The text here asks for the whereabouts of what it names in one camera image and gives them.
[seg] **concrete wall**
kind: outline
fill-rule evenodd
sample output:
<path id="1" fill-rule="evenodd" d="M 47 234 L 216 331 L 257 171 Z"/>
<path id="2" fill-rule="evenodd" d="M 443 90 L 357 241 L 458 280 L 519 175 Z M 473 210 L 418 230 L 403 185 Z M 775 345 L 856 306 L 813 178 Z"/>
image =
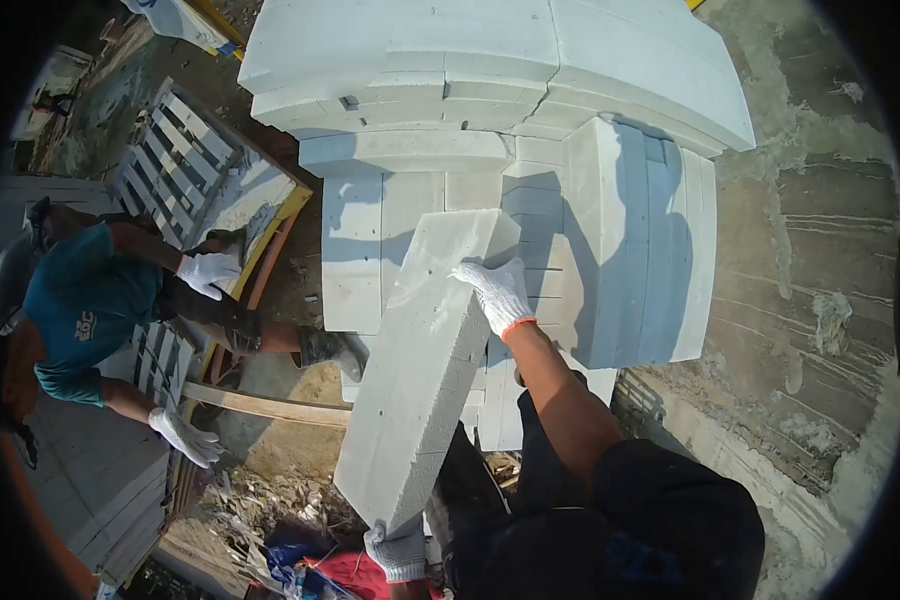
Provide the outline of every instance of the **concrete wall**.
<path id="1" fill-rule="evenodd" d="M 846 555 L 900 427 L 900 220 L 876 100 L 801 0 L 708 0 L 744 84 L 754 150 L 718 156 L 717 267 L 699 360 L 621 374 L 640 435 L 753 495 L 757 598 L 804 598 Z"/>

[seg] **dirty work boot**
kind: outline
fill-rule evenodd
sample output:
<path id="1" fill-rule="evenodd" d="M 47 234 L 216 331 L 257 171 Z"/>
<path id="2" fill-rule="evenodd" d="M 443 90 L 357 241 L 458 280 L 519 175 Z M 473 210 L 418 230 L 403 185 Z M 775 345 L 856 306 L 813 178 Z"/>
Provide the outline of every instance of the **dirty work boot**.
<path id="1" fill-rule="evenodd" d="M 297 355 L 293 355 L 296 366 L 309 367 L 332 360 L 348 378 L 358 383 L 364 378 L 367 360 L 357 356 L 343 334 L 300 325 L 296 335 L 300 340 L 299 361 Z"/>

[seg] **hand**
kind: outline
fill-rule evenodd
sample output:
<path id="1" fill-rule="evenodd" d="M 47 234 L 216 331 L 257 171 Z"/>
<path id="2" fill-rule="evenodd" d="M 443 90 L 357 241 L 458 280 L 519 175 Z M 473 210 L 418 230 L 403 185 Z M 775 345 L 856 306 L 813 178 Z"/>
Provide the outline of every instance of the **hand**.
<path id="1" fill-rule="evenodd" d="M 493 270 L 469 262 L 460 263 L 450 271 L 450 277 L 476 288 L 480 308 L 490 322 L 490 329 L 501 340 L 517 324 L 537 320 L 527 300 L 523 261 L 519 256 Z"/>
<path id="2" fill-rule="evenodd" d="M 178 415 L 162 408 L 150 411 L 146 421 L 153 431 L 166 438 L 172 447 L 183 452 L 198 467 L 209 469 L 210 463 L 220 461 L 224 447 L 217 443 L 217 434 L 195 429 Z"/>
<path id="3" fill-rule="evenodd" d="M 366 555 L 384 570 L 388 584 L 417 581 L 424 578 L 423 567 L 427 559 L 423 554 L 423 515 L 416 517 L 416 526 L 410 534 L 394 539 L 384 539 L 387 534 L 383 523 L 363 534 Z"/>
<path id="4" fill-rule="evenodd" d="M 224 295 L 211 283 L 239 278 L 240 263 L 230 254 L 221 252 L 196 256 L 184 254 L 176 268 L 176 276 L 200 294 L 218 301 Z"/>

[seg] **gray helmet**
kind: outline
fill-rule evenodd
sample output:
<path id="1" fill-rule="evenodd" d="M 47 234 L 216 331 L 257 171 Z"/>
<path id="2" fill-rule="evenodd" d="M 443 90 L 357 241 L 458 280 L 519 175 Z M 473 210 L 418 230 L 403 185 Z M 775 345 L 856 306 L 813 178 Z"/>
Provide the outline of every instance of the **gray helmet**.
<path id="1" fill-rule="evenodd" d="M 23 318 L 24 297 L 39 262 L 30 231 L 0 253 L 0 335 L 10 335 Z"/>

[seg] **white work glove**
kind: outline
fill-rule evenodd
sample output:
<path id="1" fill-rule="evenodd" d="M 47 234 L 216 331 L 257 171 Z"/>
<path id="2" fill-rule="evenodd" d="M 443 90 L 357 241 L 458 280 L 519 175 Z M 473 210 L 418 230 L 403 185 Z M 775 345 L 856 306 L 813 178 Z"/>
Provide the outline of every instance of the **white work glove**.
<path id="1" fill-rule="evenodd" d="M 198 467 L 210 468 L 220 460 L 224 447 L 217 443 L 217 434 L 195 429 L 176 414 L 154 408 L 146 418 L 156 431 L 175 449 L 183 452 Z"/>
<path id="2" fill-rule="evenodd" d="M 423 566 L 427 558 L 423 553 L 423 515 L 416 518 L 416 526 L 410 534 L 384 540 L 383 523 L 363 534 L 366 555 L 384 570 L 388 584 L 399 584 L 423 579 Z"/>
<path id="3" fill-rule="evenodd" d="M 480 308 L 490 322 L 490 329 L 501 340 L 515 325 L 537 320 L 527 300 L 523 261 L 519 256 L 510 259 L 503 267 L 492 270 L 463 262 L 450 271 L 450 277 L 473 284 Z"/>
<path id="4" fill-rule="evenodd" d="M 224 295 L 210 284 L 239 278 L 240 263 L 230 254 L 222 252 L 196 256 L 184 254 L 176 276 L 200 294 L 218 301 Z"/>

